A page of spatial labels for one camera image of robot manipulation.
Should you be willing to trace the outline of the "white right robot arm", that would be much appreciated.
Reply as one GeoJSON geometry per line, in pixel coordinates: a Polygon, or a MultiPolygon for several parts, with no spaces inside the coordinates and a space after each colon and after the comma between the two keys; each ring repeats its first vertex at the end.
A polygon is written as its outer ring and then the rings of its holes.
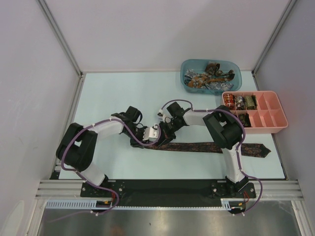
{"type": "Polygon", "coordinates": [[[176,101],[167,107],[170,121],[159,123],[161,133],[157,146],[170,143],[176,138],[175,132],[185,126],[205,126],[214,143],[221,148],[226,164],[227,192],[239,197],[245,191],[248,177],[242,170],[241,144],[245,139],[245,130],[241,122],[221,105],[214,110],[183,109],[176,101]]]}

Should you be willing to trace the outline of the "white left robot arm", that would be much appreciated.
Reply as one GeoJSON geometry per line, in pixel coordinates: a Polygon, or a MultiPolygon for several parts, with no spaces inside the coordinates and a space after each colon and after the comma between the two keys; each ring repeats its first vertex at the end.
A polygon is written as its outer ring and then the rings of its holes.
{"type": "Polygon", "coordinates": [[[145,126],[139,128],[142,113],[135,107],[128,107],[126,112],[114,113],[110,118],[99,121],[89,126],[72,123],[64,134],[57,150],[56,157],[62,162],[62,169],[75,172],[85,181],[92,183],[91,190],[97,196],[108,193],[108,177],[93,162],[97,141],[111,135],[126,134],[130,143],[137,147],[143,141],[145,126]]]}

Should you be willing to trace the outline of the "dark brown paisley tie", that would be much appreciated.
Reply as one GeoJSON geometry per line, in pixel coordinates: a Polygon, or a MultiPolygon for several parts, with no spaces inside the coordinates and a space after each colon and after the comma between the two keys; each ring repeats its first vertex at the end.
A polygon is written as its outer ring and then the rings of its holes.
{"type": "MultiPolygon", "coordinates": [[[[202,152],[202,153],[220,153],[222,149],[214,142],[199,142],[199,143],[168,143],[159,147],[146,147],[151,150],[162,150],[162,151],[177,151],[177,152],[202,152]]],[[[268,149],[264,144],[257,143],[242,143],[241,154],[243,156],[265,158],[269,153],[268,149]]]]}

